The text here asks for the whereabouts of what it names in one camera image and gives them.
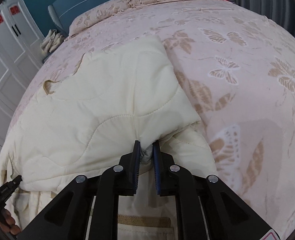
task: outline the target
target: black door handle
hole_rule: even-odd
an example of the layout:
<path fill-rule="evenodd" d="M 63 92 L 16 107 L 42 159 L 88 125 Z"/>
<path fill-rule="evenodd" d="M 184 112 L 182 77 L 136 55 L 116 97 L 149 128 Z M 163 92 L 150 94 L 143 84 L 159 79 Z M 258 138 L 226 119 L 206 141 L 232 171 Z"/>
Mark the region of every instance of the black door handle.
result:
<path fill-rule="evenodd" d="M 14 31 L 15 35 L 18 37 L 17 32 L 15 31 L 14 27 L 12 26 L 12 30 Z"/>
<path fill-rule="evenodd" d="M 16 26 L 16 24 L 15 24 L 14 26 L 15 26 L 16 30 L 18 31 L 18 34 L 21 35 L 21 32 L 20 32 L 20 30 L 18 29 L 18 27 Z"/>

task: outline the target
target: metal bolt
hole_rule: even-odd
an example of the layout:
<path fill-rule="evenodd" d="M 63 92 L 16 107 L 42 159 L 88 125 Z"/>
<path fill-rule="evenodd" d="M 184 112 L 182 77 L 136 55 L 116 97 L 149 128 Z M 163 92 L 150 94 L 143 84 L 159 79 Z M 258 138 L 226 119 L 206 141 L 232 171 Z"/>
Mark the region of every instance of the metal bolt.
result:
<path fill-rule="evenodd" d="M 83 175 L 79 175 L 79 176 L 77 176 L 77 177 L 75 178 L 75 180 L 76 180 L 77 183 L 82 183 L 82 182 L 85 181 L 85 176 L 83 176 Z"/>
<path fill-rule="evenodd" d="M 219 181 L 219 178 L 217 176 L 215 176 L 215 175 L 210 175 L 208 179 L 212 183 L 216 183 L 216 182 Z"/>
<path fill-rule="evenodd" d="M 180 170 L 180 167 L 179 167 L 178 165 L 172 165 L 172 166 L 170 167 L 170 170 L 171 170 L 171 171 L 174 171 L 174 172 L 177 172 L 177 171 Z"/>
<path fill-rule="evenodd" d="M 116 171 L 116 172 L 123 171 L 123 166 L 122 165 L 116 165 L 116 166 L 113 167 L 113 171 Z"/>

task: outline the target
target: white blanket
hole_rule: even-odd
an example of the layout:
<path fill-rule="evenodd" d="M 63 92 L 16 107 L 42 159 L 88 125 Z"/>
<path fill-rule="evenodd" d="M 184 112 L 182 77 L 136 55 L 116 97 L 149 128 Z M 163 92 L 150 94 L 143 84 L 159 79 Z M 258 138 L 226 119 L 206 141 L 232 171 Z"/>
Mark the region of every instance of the white blanket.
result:
<path fill-rule="evenodd" d="M 160 139 L 193 174 L 217 174 L 208 144 L 191 125 L 199 120 L 157 36 L 88 52 L 76 73 L 45 82 L 9 132 L 0 185 L 18 174 L 23 181 L 7 208 L 24 228 L 78 174 L 102 174 L 135 140 L 143 150 L 140 173 L 150 169 L 149 146 Z"/>

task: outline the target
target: bed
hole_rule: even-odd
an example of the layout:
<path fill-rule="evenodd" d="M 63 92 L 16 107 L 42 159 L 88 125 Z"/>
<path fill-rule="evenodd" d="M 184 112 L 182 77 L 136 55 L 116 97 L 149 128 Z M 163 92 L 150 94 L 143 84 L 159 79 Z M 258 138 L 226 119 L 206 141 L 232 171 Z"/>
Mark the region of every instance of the bed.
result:
<path fill-rule="evenodd" d="M 69 37 L 26 90 L 9 132 L 44 81 L 74 73 L 85 52 L 158 35 L 202 119 L 198 129 L 220 178 L 286 239 L 295 229 L 294 37 L 224 0 L 126 1 L 128 8 L 114 0 L 73 20 Z"/>

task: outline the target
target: human hand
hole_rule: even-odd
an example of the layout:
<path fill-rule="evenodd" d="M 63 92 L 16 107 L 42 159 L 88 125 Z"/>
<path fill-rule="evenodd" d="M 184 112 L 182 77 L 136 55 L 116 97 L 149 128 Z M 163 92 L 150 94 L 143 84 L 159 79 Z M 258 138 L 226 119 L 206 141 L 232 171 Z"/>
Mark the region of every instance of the human hand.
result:
<path fill-rule="evenodd" d="M 1 214 L 4 216 L 6 223 L 9 225 L 4 225 L 0 222 L 0 227 L 5 233 L 11 233 L 12 235 L 17 235 L 21 232 L 21 229 L 15 224 L 14 218 L 7 209 L 3 209 Z"/>

